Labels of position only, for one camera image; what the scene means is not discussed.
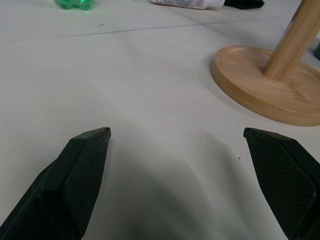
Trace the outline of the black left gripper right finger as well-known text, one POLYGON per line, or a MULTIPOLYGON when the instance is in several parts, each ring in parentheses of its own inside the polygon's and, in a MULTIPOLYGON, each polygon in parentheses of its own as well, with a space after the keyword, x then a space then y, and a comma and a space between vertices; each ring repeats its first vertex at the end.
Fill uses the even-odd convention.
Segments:
POLYGON ((320 163, 295 139, 247 127, 259 187, 288 240, 320 240, 320 163))

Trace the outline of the black flat object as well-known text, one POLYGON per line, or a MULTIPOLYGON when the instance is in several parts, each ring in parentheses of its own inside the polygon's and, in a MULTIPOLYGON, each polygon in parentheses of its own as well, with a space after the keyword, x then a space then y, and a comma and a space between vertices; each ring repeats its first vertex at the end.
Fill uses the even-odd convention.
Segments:
POLYGON ((240 10, 259 9, 264 6, 264 0, 224 0, 224 5, 240 10))

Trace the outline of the wooden stand with round base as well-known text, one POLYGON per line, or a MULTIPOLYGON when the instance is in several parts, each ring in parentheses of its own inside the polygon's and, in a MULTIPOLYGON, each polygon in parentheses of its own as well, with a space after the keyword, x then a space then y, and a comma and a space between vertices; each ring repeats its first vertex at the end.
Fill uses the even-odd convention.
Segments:
POLYGON ((288 125, 320 126, 320 71, 301 58, 320 32, 320 0, 302 0, 275 50, 231 45, 213 59, 218 87, 243 107, 288 125))

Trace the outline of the white bottle with pink label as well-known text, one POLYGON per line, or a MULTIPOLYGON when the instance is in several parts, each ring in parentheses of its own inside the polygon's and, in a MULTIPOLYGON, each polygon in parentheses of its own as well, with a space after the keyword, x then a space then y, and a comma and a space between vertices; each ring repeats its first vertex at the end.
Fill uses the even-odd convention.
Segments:
POLYGON ((226 0, 149 0, 151 3, 172 7, 205 10, 222 8, 226 0))

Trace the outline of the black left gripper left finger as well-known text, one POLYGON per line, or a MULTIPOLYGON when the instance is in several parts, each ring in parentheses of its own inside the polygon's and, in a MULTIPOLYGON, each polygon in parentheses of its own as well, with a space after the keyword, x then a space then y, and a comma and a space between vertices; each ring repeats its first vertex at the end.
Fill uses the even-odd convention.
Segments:
POLYGON ((0 226, 0 240, 81 240, 103 179, 111 130, 69 140, 0 226))

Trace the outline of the green plastic bottle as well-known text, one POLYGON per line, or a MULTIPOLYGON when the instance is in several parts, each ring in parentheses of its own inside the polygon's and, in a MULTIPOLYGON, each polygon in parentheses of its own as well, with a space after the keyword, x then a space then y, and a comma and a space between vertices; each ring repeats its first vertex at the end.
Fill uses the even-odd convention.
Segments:
POLYGON ((88 11, 93 7, 95 0, 54 0, 54 3, 64 10, 80 9, 88 11))

